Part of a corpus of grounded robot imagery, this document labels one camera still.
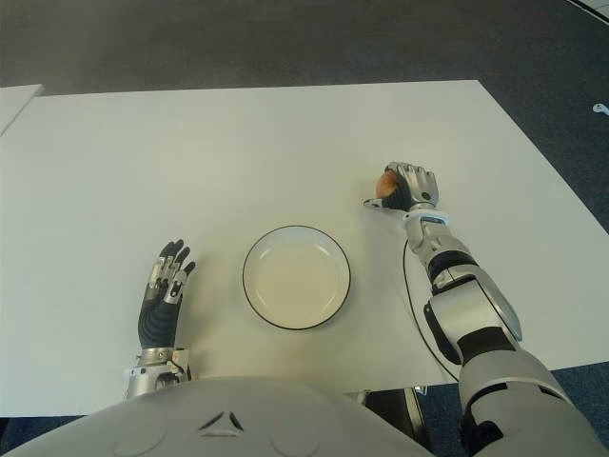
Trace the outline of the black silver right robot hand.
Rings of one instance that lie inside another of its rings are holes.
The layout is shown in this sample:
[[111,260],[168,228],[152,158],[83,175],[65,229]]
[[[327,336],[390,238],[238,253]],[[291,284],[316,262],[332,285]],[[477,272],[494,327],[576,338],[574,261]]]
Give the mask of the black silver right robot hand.
[[439,201],[432,171],[405,162],[390,162],[376,185],[376,196],[363,205],[373,209],[435,209]]

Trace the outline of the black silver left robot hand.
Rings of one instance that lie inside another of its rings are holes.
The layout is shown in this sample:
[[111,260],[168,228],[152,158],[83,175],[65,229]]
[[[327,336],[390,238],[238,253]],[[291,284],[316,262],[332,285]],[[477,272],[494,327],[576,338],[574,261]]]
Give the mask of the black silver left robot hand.
[[196,263],[186,260],[190,248],[183,239],[168,242],[147,278],[138,318],[141,349],[173,348],[187,280]]

